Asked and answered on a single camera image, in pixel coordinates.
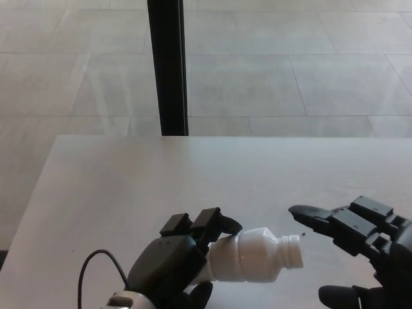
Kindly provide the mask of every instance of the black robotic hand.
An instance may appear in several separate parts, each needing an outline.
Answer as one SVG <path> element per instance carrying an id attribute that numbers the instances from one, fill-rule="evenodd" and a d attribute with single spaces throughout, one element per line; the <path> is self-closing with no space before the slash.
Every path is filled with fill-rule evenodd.
<path id="1" fill-rule="evenodd" d="M 352 256 L 366 256 L 382 285 L 371 289 L 323 286 L 319 289 L 319 299 L 325 306 L 332 309 L 412 308 L 410 220 L 364 196 L 332 211 L 306 205 L 292 206 L 289 211 L 296 221 L 333 238 L 335 245 Z"/>
<path id="2" fill-rule="evenodd" d="M 211 282 L 200 283 L 190 294 L 181 293 L 171 304 L 171 309 L 205 309 L 211 298 L 213 284 Z"/>

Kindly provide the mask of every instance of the black pole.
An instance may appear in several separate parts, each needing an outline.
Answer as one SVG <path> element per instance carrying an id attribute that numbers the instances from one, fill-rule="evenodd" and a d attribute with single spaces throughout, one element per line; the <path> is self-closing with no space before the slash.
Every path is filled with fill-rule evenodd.
<path id="1" fill-rule="evenodd" d="M 147 0 L 162 135 L 189 135 L 183 0 Z"/>

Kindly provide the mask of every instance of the floor tile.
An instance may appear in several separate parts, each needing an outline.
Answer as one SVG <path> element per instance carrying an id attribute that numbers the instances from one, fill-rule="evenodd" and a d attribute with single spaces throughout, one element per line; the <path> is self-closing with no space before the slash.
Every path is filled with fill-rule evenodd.
<path id="1" fill-rule="evenodd" d="M 0 213 L 23 214 L 68 117 L 0 117 Z"/>
<path id="2" fill-rule="evenodd" d="M 190 136 L 250 136 L 247 117 L 189 117 Z"/>
<path id="3" fill-rule="evenodd" d="M 27 8 L 109 8 L 110 0 L 28 0 Z"/>
<path id="4" fill-rule="evenodd" d="M 276 11 L 354 11 L 350 0 L 273 0 Z"/>
<path id="5" fill-rule="evenodd" d="M 128 135 L 141 137 L 161 136 L 159 116 L 131 117 Z"/>
<path id="6" fill-rule="evenodd" d="M 239 12 L 236 27 L 236 53 L 335 53 L 316 13 Z"/>
<path id="7" fill-rule="evenodd" d="M 0 0 L 1 8 L 24 8 L 27 0 Z"/>
<path id="8" fill-rule="evenodd" d="M 22 214 L 0 214 L 0 250 L 10 248 L 22 217 Z"/>
<path id="9" fill-rule="evenodd" d="M 69 115 L 88 55 L 0 54 L 0 116 Z"/>
<path id="10" fill-rule="evenodd" d="M 388 55 L 387 57 L 406 88 L 412 93 L 412 55 Z"/>
<path id="11" fill-rule="evenodd" d="M 152 57 L 92 55 L 73 115 L 158 117 Z"/>
<path id="12" fill-rule="evenodd" d="M 65 134 L 126 136 L 129 117 L 70 117 Z"/>
<path id="13" fill-rule="evenodd" d="M 192 0 L 193 10 L 272 11 L 272 0 Z"/>
<path id="14" fill-rule="evenodd" d="M 253 136 L 374 137 L 365 116 L 251 117 Z"/>
<path id="15" fill-rule="evenodd" d="M 412 53 L 412 30 L 398 13 L 320 13 L 338 53 Z"/>
<path id="16" fill-rule="evenodd" d="M 383 55 L 291 60 L 308 115 L 412 115 L 412 97 Z"/>
<path id="17" fill-rule="evenodd" d="M 0 52 L 41 53 L 63 10 L 0 10 Z"/>
<path id="18" fill-rule="evenodd" d="M 287 56 L 192 56 L 191 116 L 305 115 Z"/>
<path id="19" fill-rule="evenodd" d="M 316 13 L 188 12 L 185 20 L 192 55 L 335 53 Z"/>
<path id="20" fill-rule="evenodd" d="M 111 0 L 110 8 L 115 10 L 147 10 L 147 0 Z M 192 0 L 183 0 L 183 9 L 190 11 Z"/>
<path id="21" fill-rule="evenodd" d="M 147 13 L 132 10 L 68 10 L 50 53 L 142 53 Z"/>
<path id="22" fill-rule="evenodd" d="M 400 13 L 400 16 L 412 28 L 412 13 Z"/>
<path id="23" fill-rule="evenodd" d="M 410 0 L 351 0 L 357 11 L 365 12 L 410 12 Z"/>
<path id="24" fill-rule="evenodd" d="M 369 116 L 377 137 L 412 137 L 411 116 Z"/>
<path id="25" fill-rule="evenodd" d="M 233 12 L 187 12 L 185 14 L 186 53 L 236 53 L 236 22 Z M 147 47 L 151 47 L 150 35 Z"/>

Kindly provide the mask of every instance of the robotic hand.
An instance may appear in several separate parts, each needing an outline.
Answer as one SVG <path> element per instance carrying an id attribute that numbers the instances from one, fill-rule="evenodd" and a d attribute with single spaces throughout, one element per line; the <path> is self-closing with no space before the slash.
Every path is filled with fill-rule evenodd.
<path id="1" fill-rule="evenodd" d="M 138 257 L 127 277 L 128 288 L 115 293 L 105 309 L 204 309 L 212 293 L 210 282 L 190 294 L 184 290 L 205 266 L 209 243 L 221 233 L 237 234 L 242 226 L 219 208 L 205 209 L 192 222 L 175 214 Z"/>
<path id="2" fill-rule="evenodd" d="M 382 285 L 377 288 L 323 286 L 319 299 L 332 309 L 412 308 L 412 224 L 393 208 L 360 196 L 332 211 L 295 205 L 294 219 L 352 256 L 366 256 Z"/>

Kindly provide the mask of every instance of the white table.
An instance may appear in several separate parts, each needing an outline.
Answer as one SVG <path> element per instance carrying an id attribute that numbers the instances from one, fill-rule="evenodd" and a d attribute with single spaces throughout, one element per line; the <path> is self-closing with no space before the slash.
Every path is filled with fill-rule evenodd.
<path id="1" fill-rule="evenodd" d="M 321 308 L 321 285 L 376 285 L 352 258 L 294 222 L 287 208 L 346 205 L 364 194 L 412 217 L 412 140 L 58 137 L 0 272 L 0 307 L 73 309 L 86 256 L 106 248 L 126 272 L 170 215 L 204 208 L 245 229 L 300 234 L 305 268 L 270 284 L 216 283 L 209 308 Z M 96 257 L 84 308 L 122 288 Z"/>

